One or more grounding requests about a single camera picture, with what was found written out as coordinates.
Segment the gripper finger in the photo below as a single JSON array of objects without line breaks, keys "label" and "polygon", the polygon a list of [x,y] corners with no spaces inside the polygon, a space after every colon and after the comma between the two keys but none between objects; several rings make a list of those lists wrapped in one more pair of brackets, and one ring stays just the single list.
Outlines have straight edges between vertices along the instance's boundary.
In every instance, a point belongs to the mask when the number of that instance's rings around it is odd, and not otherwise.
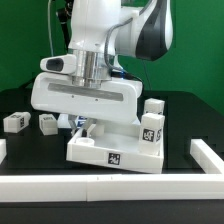
[{"label": "gripper finger", "polygon": [[78,131],[77,123],[76,123],[77,116],[76,115],[68,115],[68,122],[71,127],[71,135],[74,136]]},{"label": "gripper finger", "polygon": [[90,126],[92,124],[96,124],[96,122],[97,122],[97,119],[87,118],[87,120],[82,125],[82,129],[83,129],[82,137],[87,137],[88,136],[88,134],[87,134],[88,129],[90,128]]}]

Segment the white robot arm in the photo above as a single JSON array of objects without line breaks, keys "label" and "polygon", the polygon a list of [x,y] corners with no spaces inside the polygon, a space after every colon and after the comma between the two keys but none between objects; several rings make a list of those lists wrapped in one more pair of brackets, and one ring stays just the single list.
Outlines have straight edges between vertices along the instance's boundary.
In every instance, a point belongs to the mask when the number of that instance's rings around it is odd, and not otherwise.
[{"label": "white robot arm", "polygon": [[171,46],[171,0],[125,7],[122,0],[75,0],[69,52],[45,58],[34,82],[36,110],[132,124],[143,84],[117,60],[155,61]]}]

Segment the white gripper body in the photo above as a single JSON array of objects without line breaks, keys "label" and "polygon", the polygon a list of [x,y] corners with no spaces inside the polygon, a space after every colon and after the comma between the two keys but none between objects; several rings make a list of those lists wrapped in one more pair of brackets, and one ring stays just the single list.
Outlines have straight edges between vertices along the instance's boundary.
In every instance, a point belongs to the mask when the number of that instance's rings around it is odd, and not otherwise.
[{"label": "white gripper body", "polygon": [[137,119],[141,92],[140,81],[112,78],[93,89],[73,85],[67,75],[43,72],[35,79],[31,105],[36,110],[131,124]]}]

